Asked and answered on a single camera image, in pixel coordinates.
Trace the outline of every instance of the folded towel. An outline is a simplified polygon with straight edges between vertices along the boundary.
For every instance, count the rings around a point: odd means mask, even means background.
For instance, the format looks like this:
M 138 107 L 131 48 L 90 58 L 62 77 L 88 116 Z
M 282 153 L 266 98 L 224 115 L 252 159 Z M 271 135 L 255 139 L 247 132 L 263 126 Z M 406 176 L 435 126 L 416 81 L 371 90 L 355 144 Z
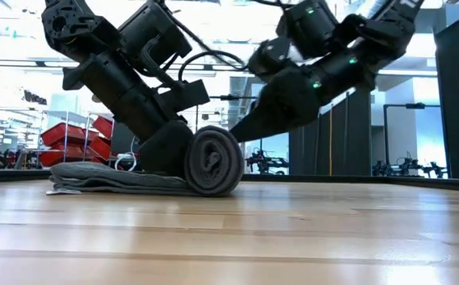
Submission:
M 240 182 L 244 159 L 226 130 L 204 127 L 185 157 L 186 180 L 150 173 L 115 170 L 95 162 L 61 163 L 51 168 L 54 191 L 48 194 L 115 192 L 174 196 L 226 196 Z

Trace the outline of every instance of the wooden floor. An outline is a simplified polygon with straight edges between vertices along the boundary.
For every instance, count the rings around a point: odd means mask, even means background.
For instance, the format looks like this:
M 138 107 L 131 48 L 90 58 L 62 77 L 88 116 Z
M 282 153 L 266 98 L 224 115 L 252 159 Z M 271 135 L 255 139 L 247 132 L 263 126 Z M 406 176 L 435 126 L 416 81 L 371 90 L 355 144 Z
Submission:
M 0 284 L 459 284 L 459 192 L 242 183 L 232 198 L 0 184 Z

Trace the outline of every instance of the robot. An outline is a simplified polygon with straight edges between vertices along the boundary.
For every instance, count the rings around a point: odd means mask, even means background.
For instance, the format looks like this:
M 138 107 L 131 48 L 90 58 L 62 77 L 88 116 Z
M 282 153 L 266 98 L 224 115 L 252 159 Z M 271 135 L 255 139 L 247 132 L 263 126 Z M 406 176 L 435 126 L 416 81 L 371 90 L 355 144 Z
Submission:
M 324 0 L 295 5 L 255 1 L 277 6 L 283 15 L 277 37 L 261 43 L 247 64 L 212 51 L 164 0 L 148 0 L 119 28 L 95 15 L 84 0 L 45 0 L 41 17 L 49 46 L 79 63 L 64 69 L 63 88 L 88 87 L 117 122 L 129 127 L 141 144 L 142 169 L 183 177 L 199 194 L 219 196 L 243 175 L 238 143 L 309 124 L 321 106 L 354 86 L 374 89 L 377 72 L 405 53 L 424 0 L 384 1 L 371 18 L 351 14 L 342 22 Z M 176 80 L 165 70 L 192 50 L 181 31 L 206 51 L 188 59 Z M 303 62 L 317 61 L 298 64 L 291 59 L 294 53 Z M 182 74 L 206 55 L 248 70 L 267 84 L 254 108 L 231 130 L 206 127 L 193 134 L 178 112 L 205 104 L 209 97 L 201 80 L 186 82 Z M 169 90 L 159 93 L 138 74 L 157 78 L 158 87 Z

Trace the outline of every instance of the wooden table surface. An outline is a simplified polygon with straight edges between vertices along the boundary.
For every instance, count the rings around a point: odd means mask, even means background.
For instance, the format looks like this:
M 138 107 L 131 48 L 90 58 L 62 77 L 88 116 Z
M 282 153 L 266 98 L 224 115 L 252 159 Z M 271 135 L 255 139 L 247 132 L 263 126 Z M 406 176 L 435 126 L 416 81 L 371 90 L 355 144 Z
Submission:
M 0 184 L 0 284 L 459 284 L 459 192 L 242 183 L 233 197 Z

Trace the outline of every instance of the white cable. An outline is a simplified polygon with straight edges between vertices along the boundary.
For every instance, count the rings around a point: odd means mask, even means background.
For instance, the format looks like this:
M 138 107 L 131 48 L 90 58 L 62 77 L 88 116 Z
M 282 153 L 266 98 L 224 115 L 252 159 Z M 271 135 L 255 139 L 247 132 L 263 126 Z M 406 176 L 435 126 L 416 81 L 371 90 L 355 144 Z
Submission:
M 117 159 L 116 161 L 116 165 L 115 165 L 115 169 L 116 170 L 119 170 L 119 162 L 123 159 L 123 158 L 128 158 L 128 155 L 131 156 L 133 158 L 133 166 L 131 168 L 129 168 L 128 171 L 133 171 L 133 169 L 135 169 L 136 167 L 136 157 L 135 157 L 135 153 L 133 152 L 133 145 L 135 144 L 135 139 L 136 137 L 134 136 L 133 139 L 131 140 L 131 147 L 130 147 L 130 151 L 125 153 L 125 155 L 121 156 L 120 158 Z

